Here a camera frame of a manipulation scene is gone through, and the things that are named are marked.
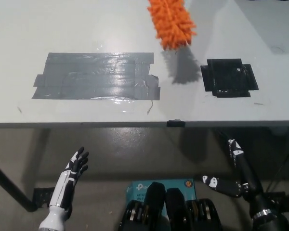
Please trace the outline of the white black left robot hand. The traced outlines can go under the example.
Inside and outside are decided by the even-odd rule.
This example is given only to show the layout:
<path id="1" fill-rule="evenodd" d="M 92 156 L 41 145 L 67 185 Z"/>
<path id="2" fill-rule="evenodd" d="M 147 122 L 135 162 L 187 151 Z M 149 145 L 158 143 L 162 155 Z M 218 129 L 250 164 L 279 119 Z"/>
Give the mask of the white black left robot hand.
<path id="1" fill-rule="evenodd" d="M 88 169 L 88 152 L 78 149 L 69 160 L 54 188 L 47 217 L 39 225 L 39 231 L 64 231 L 65 222 L 72 213 L 72 202 L 76 184 Z"/>

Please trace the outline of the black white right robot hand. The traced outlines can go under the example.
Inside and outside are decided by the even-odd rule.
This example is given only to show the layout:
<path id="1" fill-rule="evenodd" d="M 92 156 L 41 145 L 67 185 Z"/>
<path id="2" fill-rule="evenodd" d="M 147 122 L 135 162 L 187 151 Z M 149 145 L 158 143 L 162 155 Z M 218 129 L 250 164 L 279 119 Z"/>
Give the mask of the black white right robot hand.
<path id="1" fill-rule="evenodd" d="M 273 203 L 264 194 L 262 184 L 244 155 L 244 151 L 235 139 L 228 140 L 230 156 L 233 159 L 240 180 L 229 181 L 218 177 L 204 175 L 202 181 L 212 190 L 224 195 L 239 198 L 243 197 L 250 205 L 250 217 L 257 219 L 262 216 L 277 215 Z"/>

